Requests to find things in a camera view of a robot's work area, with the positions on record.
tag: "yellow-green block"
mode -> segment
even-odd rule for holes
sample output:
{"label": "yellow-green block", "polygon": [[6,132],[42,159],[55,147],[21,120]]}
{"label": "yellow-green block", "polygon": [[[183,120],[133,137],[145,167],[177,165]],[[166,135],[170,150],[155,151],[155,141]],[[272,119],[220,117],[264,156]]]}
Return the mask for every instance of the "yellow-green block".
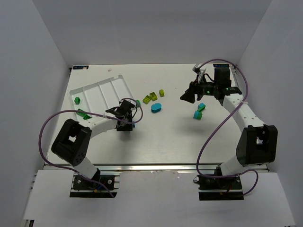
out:
{"label": "yellow-green block", "polygon": [[156,93],[154,93],[154,92],[150,93],[150,97],[151,97],[152,101],[156,101],[158,99]]}
{"label": "yellow-green block", "polygon": [[148,104],[149,102],[151,101],[151,98],[149,96],[146,96],[144,99],[143,99],[143,102],[145,104]]}
{"label": "yellow-green block", "polygon": [[160,94],[160,97],[163,97],[163,96],[164,96],[164,91],[161,89],[161,90],[159,91],[159,94]]}

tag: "white wall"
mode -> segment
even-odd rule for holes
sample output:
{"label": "white wall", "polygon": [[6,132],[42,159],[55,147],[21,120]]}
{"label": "white wall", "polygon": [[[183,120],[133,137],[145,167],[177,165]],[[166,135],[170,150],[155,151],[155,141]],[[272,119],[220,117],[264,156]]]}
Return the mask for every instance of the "white wall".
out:
{"label": "white wall", "polygon": [[303,226],[303,1],[273,0],[239,66],[252,109],[278,128],[278,172],[297,226]]}
{"label": "white wall", "polygon": [[271,0],[34,0],[73,64],[238,62]]}
{"label": "white wall", "polygon": [[17,227],[43,164],[40,127],[60,109],[69,72],[31,0],[1,1],[0,30],[0,225]]}

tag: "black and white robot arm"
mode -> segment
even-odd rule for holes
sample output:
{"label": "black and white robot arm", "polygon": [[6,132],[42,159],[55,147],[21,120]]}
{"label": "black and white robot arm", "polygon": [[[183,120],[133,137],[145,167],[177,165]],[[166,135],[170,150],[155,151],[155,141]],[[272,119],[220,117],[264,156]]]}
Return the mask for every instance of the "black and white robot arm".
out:
{"label": "black and white robot arm", "polygon": [[[132,131],[131,124],[125,124],[117,119],[132,122],[134,107],[131,102],[123,100],[120,106],[106,110],[108,115],[115,117],[115,119],[93,117],[80,122],[73,119],[66,120],[52,144],[52,152],[68,162],[81,175],[99,182],[99,169],[86,157],[89,140],[111,129]],[[91,184],[92,188],[95,187],[91,182],[87,182],[87,184]]]}
{"label": "black and white robot arm", "polygon": [[[204,72],[197,65],[193,71],[197,74],[196,80],[189,84],[188,90],[180,97],[181,100],[194,103],[195,95],[197,95],[197,100],[201,100],[204,95],[214,96],[229,113],[232,113],[243,102],[240,89],[231,86],[229,67],[214,68],[214,79],[209,82],[206,81]],[[215,175],[241,174],[249,168],[275,160],[276,127],[266,125],[245,102],[233,114],[233,118],[242,133],[236,154],[222,163],[219,171],[215,171]]]}

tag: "green block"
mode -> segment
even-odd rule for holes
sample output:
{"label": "green block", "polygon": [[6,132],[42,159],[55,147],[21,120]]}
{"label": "green block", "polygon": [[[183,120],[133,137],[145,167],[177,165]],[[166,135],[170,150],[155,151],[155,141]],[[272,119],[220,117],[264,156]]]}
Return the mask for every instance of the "green block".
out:
{"label": "green block", "polygon": [[199,109],[197,109],[197,111],[201,112],[202,110],[205,109],[205,107],[206,107],[206,106],[204,105],[204,106],[200,107]]}
{"label": "green block", "polygon": [[80,104],[80,98],[79,97],[75,97],[75,104],[79,105]]}
{"label": "green block", "polygon": [[158,99],[156,93],[154,93],[154,92],[150,93],[150,97],[151,97],[152,101],[156,101]]}
{"label": "green block", "polygon": [[145,104],[148,104],[149,102],[151,101],[151,98],[149,96],[146,96],[144,99],[143,99],[143,102]]}
{"label": "green block", "polygon": [[84,120],[90,119],[91,117],[88,116],[87,114],[83,117]]}
{"label": "green block", "polygon": [[159,94],[160,94],[160,97],[163,97],[163,96],[164,96],[164,91],[161,89],[161,90],[159,91]]}
{"label": "green block", "polygon": [[86,113],[84,114],[84,113],[76,113],[77,115],[79,115],[79,116],[81,116],[81,117],[85,117],[86,116]]}
{"label": "green block", "polygon": [[136,100],[136,103],[137,103],[136,107],[140,107],[141,106],[141,103],[140,103],[140,101],[138,99]]}

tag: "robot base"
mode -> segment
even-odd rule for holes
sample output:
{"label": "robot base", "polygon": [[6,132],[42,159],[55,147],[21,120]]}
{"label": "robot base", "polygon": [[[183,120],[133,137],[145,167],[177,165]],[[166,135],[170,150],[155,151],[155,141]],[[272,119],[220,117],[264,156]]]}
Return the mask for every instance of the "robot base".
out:
{"label": "robot base", "polygon": [[[100,175],[100,182],[103,183],[110,191],[114,190],[115,176],[114,175]],[[111,195],[100,189],[94,192],[94,189],[88,186],[88,184],[79,175],[75,175],[74,182],[71,188],[70,197],[76,198],[112,198]]]}
{"label": "robot base", "polygon": [[239,177],[206,178],[198,175],[200,201],[244,200]]}

